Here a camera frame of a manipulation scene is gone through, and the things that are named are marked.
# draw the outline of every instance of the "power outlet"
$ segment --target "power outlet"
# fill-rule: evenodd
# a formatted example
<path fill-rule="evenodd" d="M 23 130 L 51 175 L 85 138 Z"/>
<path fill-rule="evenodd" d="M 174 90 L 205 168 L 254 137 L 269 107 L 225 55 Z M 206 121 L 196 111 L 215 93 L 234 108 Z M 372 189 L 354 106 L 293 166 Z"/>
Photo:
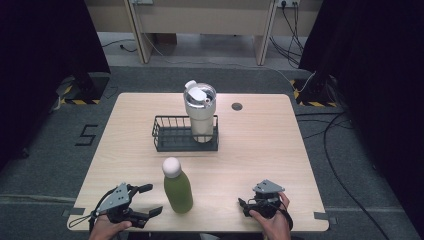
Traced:
<path fill-rule="evenodd" d="M 283 1 L 286 2 L 286 8 L 294 8 L 297 4 L 299 7 L 300 0 L 277 0 L 277 7 L 281 7 Z"/>

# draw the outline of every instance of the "wire basket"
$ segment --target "wire basket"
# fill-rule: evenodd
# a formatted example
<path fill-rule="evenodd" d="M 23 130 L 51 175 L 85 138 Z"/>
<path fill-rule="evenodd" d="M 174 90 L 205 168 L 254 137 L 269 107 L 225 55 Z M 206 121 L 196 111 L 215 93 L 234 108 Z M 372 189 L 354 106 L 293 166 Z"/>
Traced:
<path fill-rule="evenodd" d="M 212 135 L 193 135 L 189 116 L 156 116 L 152 136 L 158 152 L 218 151 L 218 116 Z"/>

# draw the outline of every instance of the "desk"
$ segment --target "desk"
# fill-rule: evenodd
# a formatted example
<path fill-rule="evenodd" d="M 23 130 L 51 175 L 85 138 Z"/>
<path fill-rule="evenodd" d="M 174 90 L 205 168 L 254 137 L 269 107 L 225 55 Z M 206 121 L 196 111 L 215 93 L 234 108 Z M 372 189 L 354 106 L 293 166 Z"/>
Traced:
<path fill-rule="evenodd" d="M 241 103 L 235 111 L 231 105 Z M 183 94 L 124 93 L 115 104 L 75 208 L 88 215 L 100 198 L 121 182 L 153 184 L 134 196 L 131 208 L 147 212 L 163 205 L 144 231 L 260 232 L 244 217 L 237 198 L 254 196 L 252 187 L 269 179 L 286 188 L 293 231 L 325 231 L 314 219 L 324 207 L 289 98 L 280 94 L 218 94 L 217 152 L 158 153 L 151 136 L 156 115 L 185 115 Z M 194 205 L 176 214 L 163 190 L 162 163 L 177 157 L 190 179 Z M 80 216 L 71 215 L 68 221 Z M 82 223 L 71 230 L 88 230 Z"/>
<path fill-rule="evenodd" d="M 274 0 L 155 0 L 153 5 L 125 4 L 143 63 L 149 62 L 153 48 L 147 39 L 149 33 L 200 33 L 253 35 L 256 61 L 262 65 L 270 20 L 276 9 Z"/>

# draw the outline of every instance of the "black stand base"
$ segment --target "black stand base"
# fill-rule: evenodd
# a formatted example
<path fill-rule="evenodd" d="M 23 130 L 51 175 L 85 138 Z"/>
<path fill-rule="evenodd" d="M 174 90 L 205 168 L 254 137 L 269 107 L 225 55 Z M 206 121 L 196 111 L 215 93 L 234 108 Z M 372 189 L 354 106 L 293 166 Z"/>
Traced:
<path fill-rule="evenodd" d="M 100 98 L 109 82 L 109 77 L 91 77 L 93 86 L 82 91 L 74 80 L 66 89 L 62 103 L 68 104 L 99 104 Z"/>
<path fill-rule="evenodd" d="M 321 91 L 310 91 L 308 86 L 303 89 L 307 79 L 295 79 L 293 80 L 293 87 L 297 90 L 294 92 L 294 96 L 297 104 L 303 106 L 315 106 L 315 107 L 336 107 L 333 94 L 328 91 L 326 86 L 322 87 Z"/>

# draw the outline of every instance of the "person's right hand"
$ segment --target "person's right hand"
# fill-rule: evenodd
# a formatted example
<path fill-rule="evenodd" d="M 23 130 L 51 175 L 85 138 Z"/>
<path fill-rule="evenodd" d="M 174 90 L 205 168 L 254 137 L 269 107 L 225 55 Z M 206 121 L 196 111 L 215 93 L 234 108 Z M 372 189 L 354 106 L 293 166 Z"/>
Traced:
<path fill-rule="evenodd" d="M 287 196 L 283 192 L 278 193 L 281 197 L 281 209 L 287 210 L 289 207 L 290 200 L 287 198 Z M 269 240 L 289 240 L 290 239 L 290 228 L 289 224 L 287 222 L 287 219 L 284 217 L 284 215 L 277 211 L 275 213 L 275 216 L 271 219 L 266 219 L 262 217 L 262 215 L 254 210 L 250 210 L 249 214 L 258 221 L 263 230 L 264 235 Z"/>

